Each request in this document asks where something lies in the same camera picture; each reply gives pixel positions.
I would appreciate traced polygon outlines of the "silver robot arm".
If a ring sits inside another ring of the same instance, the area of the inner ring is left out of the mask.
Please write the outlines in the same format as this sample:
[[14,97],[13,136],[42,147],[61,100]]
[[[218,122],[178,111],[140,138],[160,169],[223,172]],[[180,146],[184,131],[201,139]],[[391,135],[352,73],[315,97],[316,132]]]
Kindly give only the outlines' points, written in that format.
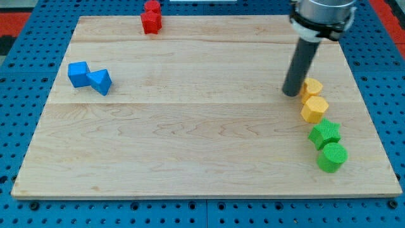
[[338,41],[354,22],[356,0],[296,0],[291,3],[290,23],[307,42]]

